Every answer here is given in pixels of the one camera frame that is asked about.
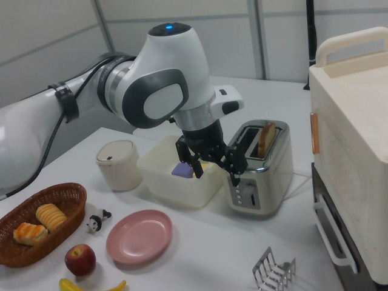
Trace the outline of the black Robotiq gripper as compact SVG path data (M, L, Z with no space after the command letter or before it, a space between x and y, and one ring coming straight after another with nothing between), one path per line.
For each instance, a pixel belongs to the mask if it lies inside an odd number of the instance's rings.
M200 130L183 130L182 134L175 142L179 160L187 163L197 178L202 177L204 173L200 157L203 160L213 160L227 171L234 187L239 184L239 176L245 172L248 162L241 144L235 142L230 146L225 145L219 120Z

